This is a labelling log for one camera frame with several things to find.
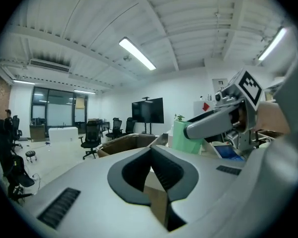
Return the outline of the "person's right hand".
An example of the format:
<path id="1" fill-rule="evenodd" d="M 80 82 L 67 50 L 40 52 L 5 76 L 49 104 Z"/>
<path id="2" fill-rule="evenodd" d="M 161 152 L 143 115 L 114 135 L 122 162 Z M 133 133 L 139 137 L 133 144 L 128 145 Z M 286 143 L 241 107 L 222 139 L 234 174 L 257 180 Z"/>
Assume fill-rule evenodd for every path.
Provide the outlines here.
<path id="1" fill-rule="evenodd" d="M 246 128 L 246 110 L 243 107 L 235 109 L 230 114 L 230 120 L 234 129 L 244 132 Z"/>

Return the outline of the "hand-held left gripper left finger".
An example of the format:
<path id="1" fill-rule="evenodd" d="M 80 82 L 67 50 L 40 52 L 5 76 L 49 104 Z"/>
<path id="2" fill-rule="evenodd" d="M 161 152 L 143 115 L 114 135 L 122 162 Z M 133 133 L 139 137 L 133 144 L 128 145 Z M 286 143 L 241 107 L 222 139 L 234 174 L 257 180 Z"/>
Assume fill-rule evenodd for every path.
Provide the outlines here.
<path id="1" fill-rule="evenodd" d="M 23 206 L 32 223 L 53 238 L 158 238 L 167 229 L 148 206 L 129 204 L 109 186 L 107 174 L 117 161 L 137 154 L 134 149 L 82 162 L 45 185 Z M 43 211 L 67 188 L 80 191 L 69 211 L 53 229 L 39 221 Z"/>

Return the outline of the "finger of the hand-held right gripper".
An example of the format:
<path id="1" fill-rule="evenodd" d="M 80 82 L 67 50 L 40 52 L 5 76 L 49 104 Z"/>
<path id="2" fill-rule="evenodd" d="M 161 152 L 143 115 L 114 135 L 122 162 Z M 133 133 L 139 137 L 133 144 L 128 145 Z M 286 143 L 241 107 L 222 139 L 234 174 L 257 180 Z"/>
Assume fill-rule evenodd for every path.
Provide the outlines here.
<path id="1" fill-rule="evenodd" d="M 183 129 L 184 136 L 187 139 L 202 139 L 211 136 L 230 132 L 232 130 L 240 132 L 233 128 L 229 114 L 240 107 L 244 108 L 243 102 L 234 102 L 216 106 L 212 115 L 205 119 L 189 123 Z"/>
<path id="2" fill-rule="evenodd" d="M 210 110 L 210 111 L 204 112 L 204 113 L 202 113 L 200 115 L 197 115 L 197 116 L 189 119 L 188 122 L 194 123 L 194 122 L 201 121 L 201 120 L 205 119 L 206 117 L 212 115 L 214 112 L 215 112 L 214 110 Z"/>

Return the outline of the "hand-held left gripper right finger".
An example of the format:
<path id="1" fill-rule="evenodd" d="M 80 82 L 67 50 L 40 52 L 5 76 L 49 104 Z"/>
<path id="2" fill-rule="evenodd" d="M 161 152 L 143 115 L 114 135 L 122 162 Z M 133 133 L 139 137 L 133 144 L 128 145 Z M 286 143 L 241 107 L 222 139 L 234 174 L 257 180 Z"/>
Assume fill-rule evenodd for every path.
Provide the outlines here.
<path id="1" fill-rule="evenodd" d="M 169 231 L 206 213 L 236 180 L 245 161 L 187 154 L 153 145 L 151 166 L 167 193 Z"/>

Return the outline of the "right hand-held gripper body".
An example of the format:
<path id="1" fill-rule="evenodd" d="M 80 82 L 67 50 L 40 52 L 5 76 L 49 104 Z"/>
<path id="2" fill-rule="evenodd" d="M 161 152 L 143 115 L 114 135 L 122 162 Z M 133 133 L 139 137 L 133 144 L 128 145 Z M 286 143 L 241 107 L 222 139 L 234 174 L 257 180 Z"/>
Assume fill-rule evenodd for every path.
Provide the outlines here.
<path id="1" fill-rule="evenodd" d="M 228 141 L 242 155 L 250 153 L 258 144 L 252 140 L 251 130 L 257 122 L 257 110 L 263 88 L 246 69 L 240 70 L 222 90 L 216 93 L 216 106 L 243 102 L 246 110 L 246 128 L 243 133 L 230 131 L 224 133 Z"/>

